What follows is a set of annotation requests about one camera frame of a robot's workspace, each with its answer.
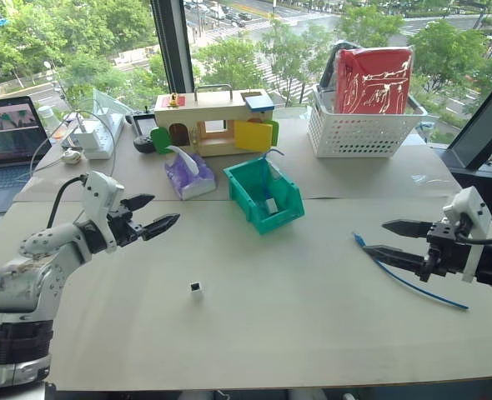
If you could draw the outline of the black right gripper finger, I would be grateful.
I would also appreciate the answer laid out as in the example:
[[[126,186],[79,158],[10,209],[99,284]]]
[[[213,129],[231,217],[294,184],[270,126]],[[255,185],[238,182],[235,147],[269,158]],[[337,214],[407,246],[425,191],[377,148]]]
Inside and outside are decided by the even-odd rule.
[[[364,246],[363,250],[374,260],[410,272],[418,272],[424,265],[424,257],[404,252],[400,249],[373,245]]]
[[[407,238],[425,238],[432,226],[431,222],[409,219],[395,219],[382,224],[384,229]]]

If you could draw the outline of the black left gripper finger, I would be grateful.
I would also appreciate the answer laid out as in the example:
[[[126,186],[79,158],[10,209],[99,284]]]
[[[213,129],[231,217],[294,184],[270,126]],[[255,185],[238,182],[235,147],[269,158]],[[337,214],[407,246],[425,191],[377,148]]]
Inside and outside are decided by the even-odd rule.
[[[165,233],[178,221],[179,217],[179,213],[170,213],[155,219],[149,225],[143,227],[141,238],[144,241],[148,241]]]
[[[125,198],[123,200],[123,205],[129,211],[137,211],[140,208],[144,208],[149,202],[154,200],[155,196],[152,194],[141,193],[136,196]]]

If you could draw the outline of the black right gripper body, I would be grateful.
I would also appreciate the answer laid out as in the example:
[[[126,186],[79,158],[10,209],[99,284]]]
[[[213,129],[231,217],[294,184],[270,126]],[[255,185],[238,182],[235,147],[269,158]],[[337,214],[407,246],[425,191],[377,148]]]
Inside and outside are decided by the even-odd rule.
[[[456,241],[454,228],[443,222],[432,222],[425,235],[429,244],[424,260],[416,273],[422,282],[432,274],[462,273],[467,261],[467,246]]]

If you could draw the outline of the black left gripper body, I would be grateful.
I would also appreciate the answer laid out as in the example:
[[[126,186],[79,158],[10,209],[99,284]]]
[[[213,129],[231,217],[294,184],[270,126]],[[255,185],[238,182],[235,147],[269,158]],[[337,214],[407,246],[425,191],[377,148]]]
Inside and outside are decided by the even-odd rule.
[[[107,214],[108,227],[119,247],[137,241],[143,234],[143,226],[133,221],[133,211],[137,210],[130,200],[121,200],[116,211]]]

